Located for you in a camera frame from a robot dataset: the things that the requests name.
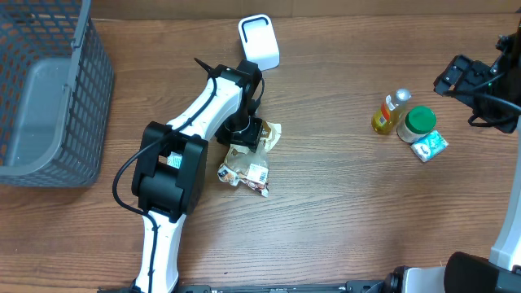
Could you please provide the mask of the green lid white jar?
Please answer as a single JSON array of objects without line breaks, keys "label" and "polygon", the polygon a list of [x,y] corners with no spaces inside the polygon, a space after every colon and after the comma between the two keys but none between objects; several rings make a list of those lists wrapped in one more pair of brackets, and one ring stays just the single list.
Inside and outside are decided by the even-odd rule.
[{"label": "green lid white jar", "polygon": [[410,110],[396,128],[399,138],[407,143],[414,143],[429,134],[436,126],[436,114],[425,106]]}]

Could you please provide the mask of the brown Pantree snack bag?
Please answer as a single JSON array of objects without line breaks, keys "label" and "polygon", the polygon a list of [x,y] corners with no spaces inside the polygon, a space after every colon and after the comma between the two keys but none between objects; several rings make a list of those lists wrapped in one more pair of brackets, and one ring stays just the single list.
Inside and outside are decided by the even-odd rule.
[{"label": "brown Pantree snack bag", "polygon": [[217,170],[220,181],[237,186],[243,183],[263,197],[269,196],[269,159],[271,151],[282,136],[280,124],[264,121],[256,151],[247,146],[232,144]]}]

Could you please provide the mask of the teal wet wipes pack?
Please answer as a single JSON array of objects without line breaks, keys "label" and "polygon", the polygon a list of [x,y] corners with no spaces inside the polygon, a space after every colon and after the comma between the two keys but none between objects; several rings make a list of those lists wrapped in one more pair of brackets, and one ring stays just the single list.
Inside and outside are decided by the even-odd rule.
[{"label": "teal wet wipes pack", "polygon": [[171,152],[167,157],[167,165],[179,169],[182,164],[182,155],[176,152]]}]

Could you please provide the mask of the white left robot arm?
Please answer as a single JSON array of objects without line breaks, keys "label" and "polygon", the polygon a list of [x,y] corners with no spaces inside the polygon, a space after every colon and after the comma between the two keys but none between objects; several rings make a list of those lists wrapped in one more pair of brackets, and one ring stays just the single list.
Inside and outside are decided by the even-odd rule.
[{"label": "white left robot arm", "polygon": [[170,122],[152,121],[133,159],[131,191],[144,224],[135,292],[177,289],[182,227],[204,187],[209,141],[255,151],[261,139],[262,121],[255,115],[261,101],[254,97],[262,82],[258,65],[245,59],[236,68],[200,65],[208,74],[203,92]]}]

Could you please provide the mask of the small teal tissue pack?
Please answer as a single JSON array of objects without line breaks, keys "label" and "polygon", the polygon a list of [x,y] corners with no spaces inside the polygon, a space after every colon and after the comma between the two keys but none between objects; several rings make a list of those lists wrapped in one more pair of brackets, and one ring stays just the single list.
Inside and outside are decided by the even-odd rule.
[{"label": "small teal tissue pack", "polygon": [[441,153],[448,145],[449,143],[444,137],[437,130],[433,130],[414,142],[410,148],[423,163],[426,163]]}]

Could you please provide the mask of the yellow oil bottle silver cap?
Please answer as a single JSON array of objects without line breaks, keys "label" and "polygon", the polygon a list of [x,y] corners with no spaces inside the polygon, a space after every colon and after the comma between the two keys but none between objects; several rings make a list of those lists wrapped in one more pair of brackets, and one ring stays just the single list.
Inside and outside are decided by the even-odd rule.
[{"label": "yellow oil bottle silver cap", "polygon": [[372,116],[373,130],[378,134],[389,134],[400,121],[411,97],[411,93],[405,88],[389,94]]}]

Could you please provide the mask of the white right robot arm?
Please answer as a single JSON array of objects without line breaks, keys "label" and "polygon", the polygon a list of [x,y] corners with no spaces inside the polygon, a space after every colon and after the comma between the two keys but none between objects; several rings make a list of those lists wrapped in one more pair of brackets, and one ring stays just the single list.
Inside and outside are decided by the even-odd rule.
[{"label": "white right robot arm", "polygon": [[[503,34],[497,58],[486,64],[456,55],[433,90],[471,110],[467,123],[520,134],[520,31]],[[454,252],[443,265],[399,266],[368,292],[518,292],[520,290],[520,167],[514,168],[504,216],[488,256]]]}]

